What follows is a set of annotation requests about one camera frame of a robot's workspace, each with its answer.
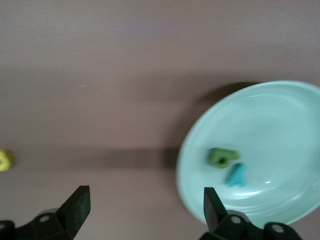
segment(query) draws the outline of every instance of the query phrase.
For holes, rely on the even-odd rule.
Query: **screw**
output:
[[[41,217],[41,218],[39,219],[39,222],[40,222],[40,223],[44,223],[45,221],[48,221],[49,219],[50,219],[50,216],[45,215],[45,216],[43,216],[43,217]]]
[[[234,224],[239,224],[241,223],[241,219],[237,216],[232,216],[231,217],[231,221],[234,223]]]
[[[282,228],[282,226],[278,225],[278,224],[273,224],[271,226],[271,228],[276,231],[279,234],[283,234],[285,232],[285,230]]]

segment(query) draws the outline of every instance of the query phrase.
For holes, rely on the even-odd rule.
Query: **plate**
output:
[[[232,162],[246,166],[245,186],[226,185],[231,168],[210,165],[211,148],[238,151]],[[222,99],[189,131],[176,175],[183,203],[204,223],[204,187],[259,228],[304,217],[320,204],[320,88],[271,81]]]

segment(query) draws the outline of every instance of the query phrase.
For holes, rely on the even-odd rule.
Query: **yellow toy block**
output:
[[[14,157],[12,156],[10,150],[0,149],[0,172],[7,171],[11,168],[14,162]]]

